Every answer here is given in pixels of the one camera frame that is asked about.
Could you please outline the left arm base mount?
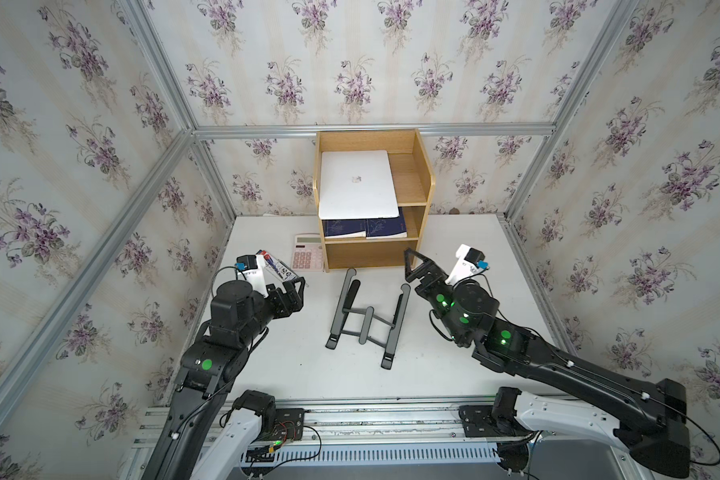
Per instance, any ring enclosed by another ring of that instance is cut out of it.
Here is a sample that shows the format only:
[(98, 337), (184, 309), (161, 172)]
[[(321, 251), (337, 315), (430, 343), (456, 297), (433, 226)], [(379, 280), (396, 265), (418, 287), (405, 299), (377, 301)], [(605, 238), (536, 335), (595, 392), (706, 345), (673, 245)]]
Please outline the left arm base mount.
[(247, 463), (271, 462), (275, 454), (289, 442), (303, 438), (303, 408), (278, 408), (274, 396), (247, 390), (233, 402), (229, 420), (244, 411), (252, 413), (261, 421), (258, 435), (244, 451), (243, 460)]

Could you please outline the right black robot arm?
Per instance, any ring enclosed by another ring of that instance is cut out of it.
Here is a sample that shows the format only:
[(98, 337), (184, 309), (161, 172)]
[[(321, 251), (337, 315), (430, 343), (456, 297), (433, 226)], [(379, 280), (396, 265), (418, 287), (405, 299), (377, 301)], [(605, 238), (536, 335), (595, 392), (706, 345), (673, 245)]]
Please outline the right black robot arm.
[(687, 395), (681, 383), (657, 383), (617, 374), (547, 342), (529, 327), (499, 315), (499, 301), (477, 281), (484, 254), (462, 248), (460, 265), (446, 273), (429, 257), (408, 248), (405, 279), (428, 301), (433, 316), (460, 348), (471, 348), (482, 366), (561, 390), (613, 416), (614, 435), (642, 466), (668, 477), (690, 475)]

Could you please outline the white laptop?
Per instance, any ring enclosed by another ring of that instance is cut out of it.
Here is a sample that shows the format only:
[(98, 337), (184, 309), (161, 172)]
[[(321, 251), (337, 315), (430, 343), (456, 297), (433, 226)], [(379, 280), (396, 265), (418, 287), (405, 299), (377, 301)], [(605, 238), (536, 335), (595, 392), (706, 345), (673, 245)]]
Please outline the white laptop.
[(317, 188), (322, 220), (394, 218), (398, 202), (385, 150), (321, 154)]

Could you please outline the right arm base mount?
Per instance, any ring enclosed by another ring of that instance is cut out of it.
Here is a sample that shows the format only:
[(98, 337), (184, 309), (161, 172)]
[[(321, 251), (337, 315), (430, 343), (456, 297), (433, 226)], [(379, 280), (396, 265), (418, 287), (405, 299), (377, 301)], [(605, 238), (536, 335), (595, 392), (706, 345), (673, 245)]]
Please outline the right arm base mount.
[(517, 420), (516, 403), (521, 394), (518, 388), (501, 387), (490, 405), (461, 405), (458, 415), (467, 438), (491, 438), (496, 443), (498, 465), (503, 470), (526, 475), (529, 444), (536, 432)]

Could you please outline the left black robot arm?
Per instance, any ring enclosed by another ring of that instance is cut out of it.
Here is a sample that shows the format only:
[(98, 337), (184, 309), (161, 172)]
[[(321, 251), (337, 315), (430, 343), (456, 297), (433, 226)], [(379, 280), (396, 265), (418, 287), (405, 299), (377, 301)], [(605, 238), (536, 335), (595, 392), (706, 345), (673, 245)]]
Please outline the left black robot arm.
[(210, 302), (211, 317), (181, 357), (168, 418), (142, 475), (144, 479), (188, 479), (203, 443), (237, 376), (248, 362), (255, 339), (274, 319), (287, 318), (304, 305), (305, 279), (272, 284), (260, 293), (247, 280), (221, 284)]

